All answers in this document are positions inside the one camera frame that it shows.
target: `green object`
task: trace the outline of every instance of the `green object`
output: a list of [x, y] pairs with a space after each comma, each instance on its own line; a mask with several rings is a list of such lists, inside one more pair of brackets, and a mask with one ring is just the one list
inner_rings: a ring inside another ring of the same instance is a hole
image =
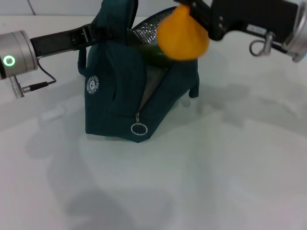
[[88, 134], [142, 142], [187, 91], [198, 96], [197, 60], [171, 61], [158, 46], [128, 45], [135, 6], [136, 0], [104, 0], [93, 23], [121, 28], [123, 37], [92, 46], [87, 60], [86, 50], [79, 52]]
[[4, 59], [3, 59], [3, 63], [6, 65], [6, 66], [13, 66], [15, 64], [15, 58], [13, 56], [5, 56]]

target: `white table surface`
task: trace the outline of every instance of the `white table surface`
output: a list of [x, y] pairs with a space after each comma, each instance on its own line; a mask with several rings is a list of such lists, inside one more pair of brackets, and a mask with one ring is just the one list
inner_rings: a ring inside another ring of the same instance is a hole
[[[0, 33], [92, 19], [0, 16]], [[180, 99], [140, 144], [85, 134], [78, 52], [43, 58], [58, 83], [23, 99], [1, 81], [0, 229], [306, 230], [306, 60], [254, 58], [252, 39], [211, 42], [199, 98]]]

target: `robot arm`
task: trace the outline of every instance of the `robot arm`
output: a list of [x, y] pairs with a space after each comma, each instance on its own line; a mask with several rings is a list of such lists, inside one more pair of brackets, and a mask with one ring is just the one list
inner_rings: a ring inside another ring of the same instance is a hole
[[[175, 0], [190, 7], [190, 15], [215, 41], [238, 30], [263, 40], [250, 44], [254, 56], [269, 55], [272, 48], [288, 54], [294, 62], [307, 54], [307, 3], [299, 6], [284, 0], [213, 0], [209, 7], [202, 0]], [[38, 59], [71, 50], [80, 50], [105, 39], [121, 37], [119, 29], [88, 24], [57, 34], [29, 39], [24, 31], [0, 35], [0, 79], [10, 78], [16, 96], [45, 86], [43, 82], [21, 88], [16, 75], [36, 70]], [[262, 42], [255, 54], [252, 46]]]
[[[307, 54], [307, 3], [299, 6], [284, 0], [213, 0], [209, 7], [202, 0], [175, 0], [190, 7], [190, 15], [204, 27], [211, 40], [220, 41], [230, 31], [255, 35], [250, 45], [254, 56], [270, 54], [271, 48], [288, 54], [294, 62]], [[252, 46], [263, 42], [255, 54]]]

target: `orange plush toy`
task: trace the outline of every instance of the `orange plush toy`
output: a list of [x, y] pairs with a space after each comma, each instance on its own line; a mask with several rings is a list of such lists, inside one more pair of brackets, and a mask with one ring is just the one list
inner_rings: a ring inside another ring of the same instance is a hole
[[158, 44], [173, 60], [194, 60], [204, 54], [210, 39], [208, 32], [190, 15], [190, 8], [179, 5], [158, 28]]

